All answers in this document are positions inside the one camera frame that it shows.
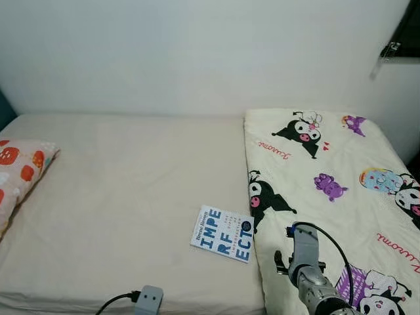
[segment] book cover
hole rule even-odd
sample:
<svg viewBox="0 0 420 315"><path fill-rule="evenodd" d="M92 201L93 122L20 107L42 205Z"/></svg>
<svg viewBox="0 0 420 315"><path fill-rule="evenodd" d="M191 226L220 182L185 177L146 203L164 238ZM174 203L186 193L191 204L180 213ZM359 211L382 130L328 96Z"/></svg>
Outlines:
<svg viewBox="0 0 420 315"><path fill-rule="evenodd" d="M248 263L254 218L202 205L191 245Z"/></svg>

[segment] black cable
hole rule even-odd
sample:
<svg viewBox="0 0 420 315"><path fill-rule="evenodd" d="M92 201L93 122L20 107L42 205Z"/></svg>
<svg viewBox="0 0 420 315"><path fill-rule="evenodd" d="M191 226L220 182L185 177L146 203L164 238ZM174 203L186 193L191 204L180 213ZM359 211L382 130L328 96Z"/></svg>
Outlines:
<svg viewBox="0 0 420 315"><path fill-rule="evenodd" d="M126 293L126 294L121 294L118 295L117 297L113 297L112 299L110 299L108 302L106 302L104 305L102 305L102 307L100 308L100 310L98 312L96 312L95 315L99 315L100 313L103 312L103 310L111 303L115 302L116 300L120 300L123 299L125 297L129 297L131 299L131 302L136 303L138 300L138 296L140 295L140 291L131 291L130 293Z"/></svg>
<svg viewBox="0 0 420 315"><path fill-rule="evenodd" d="M347 273L348 273L348 282L350 282L350 297L348 298L348 303L350 306L352 306L353 304L353 275L352 275L352 270L350 268L350 264L348 263L348 260L346 258L346 255L344 254L344 251L341 249L340 245L333 239L332 236L330 236L326 231L322 230L320 227L316 226L313 223L309 223L309 222L296 222L295 224L293 224L293 227L296 227L298 225L307 225L307 226L311 226L314 229L320 231L323 235L325 235L331 242L333 242L333 244L336 246L336 248L339 250L343 260L344 260L344 265L346 267Z"/></svg>

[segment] orange patterned pillow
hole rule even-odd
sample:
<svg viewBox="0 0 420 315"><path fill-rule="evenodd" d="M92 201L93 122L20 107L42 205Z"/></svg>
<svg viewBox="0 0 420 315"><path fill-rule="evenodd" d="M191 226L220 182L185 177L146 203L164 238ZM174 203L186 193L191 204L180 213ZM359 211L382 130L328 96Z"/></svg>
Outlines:
<svg viewBox="0 0 420 315"><path fill-rule="evenodd" d="M50 142L0 139L0 236L58 151Z"/></svg>

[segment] cartoon print blanket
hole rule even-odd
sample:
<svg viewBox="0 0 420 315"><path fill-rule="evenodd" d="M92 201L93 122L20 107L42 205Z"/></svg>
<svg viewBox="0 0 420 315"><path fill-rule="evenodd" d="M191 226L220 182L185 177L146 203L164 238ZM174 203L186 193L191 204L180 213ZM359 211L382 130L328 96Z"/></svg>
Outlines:
<svg viewBox="0 0 420 315"><path fill-rule="evenodd" d="M420 187L373 122L356 115L249 110L245 118L250 210L269 314L308 314L276 273L293 252L285 228L317 224L352 265L353 307L362 314L420 311ZM339 252L319 234L324 274L348 299Z"/></svg>

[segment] beige bed sheet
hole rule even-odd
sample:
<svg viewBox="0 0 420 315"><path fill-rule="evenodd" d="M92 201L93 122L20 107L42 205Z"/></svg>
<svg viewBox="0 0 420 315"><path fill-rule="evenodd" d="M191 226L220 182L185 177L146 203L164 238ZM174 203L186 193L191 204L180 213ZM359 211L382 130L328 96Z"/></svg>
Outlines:
<svg viewBox="0 0 420 315"><path fill-rule="evenodd" d="M241 119L22 115L0 137L62 149L0 243L0 314L94 314L146 284L161 314L264 312L255 255L189 245L200 205L249 212Z"/></svg>

